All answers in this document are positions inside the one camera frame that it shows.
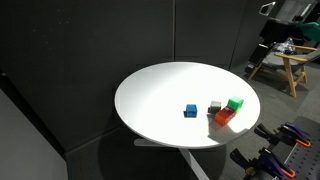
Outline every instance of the table top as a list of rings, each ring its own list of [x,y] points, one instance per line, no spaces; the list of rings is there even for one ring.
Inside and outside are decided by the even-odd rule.
[[[211,101],[237,96],[241,110],[225,126],[207,114]],[[240,77],[221,68],[192,62],[169,62],[141,69],[118,87],[115,107],[122,121],[138,135],[170,147],[201,149],[220,146],[247,132],[257,121],[257,94]],[[197,117],[185,118],[187,104]]]

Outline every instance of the blue cube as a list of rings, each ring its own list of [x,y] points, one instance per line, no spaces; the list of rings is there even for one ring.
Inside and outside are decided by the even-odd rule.
[[[186,117],[197,117],[197,106],[195,104],[187,104]]]

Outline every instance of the table leg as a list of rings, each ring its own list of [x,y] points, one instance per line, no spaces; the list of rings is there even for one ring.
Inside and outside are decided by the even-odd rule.
[[[188,149],[180,149],[180,152],[184,159],[187,161],[193,172],[196,174],[199,180],[209,180],[206,173],[202,170],[196,159],[192,156]]]

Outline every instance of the gray cube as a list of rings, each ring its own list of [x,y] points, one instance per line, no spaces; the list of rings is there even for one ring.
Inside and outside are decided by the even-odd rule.
[[[211,101],[211,105],[208,108],[209,114],[216,114],[221,110],[221,102],[218,101]]]

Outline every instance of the green cube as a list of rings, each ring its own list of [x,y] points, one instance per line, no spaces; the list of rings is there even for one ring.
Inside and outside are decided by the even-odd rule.
[[[231,99],[229,99],[228,101],[228,108],[234,110],[236,113],[238,113],[242,107],[243,104],[243,99],[239,98],[239,97],[232,97]]]

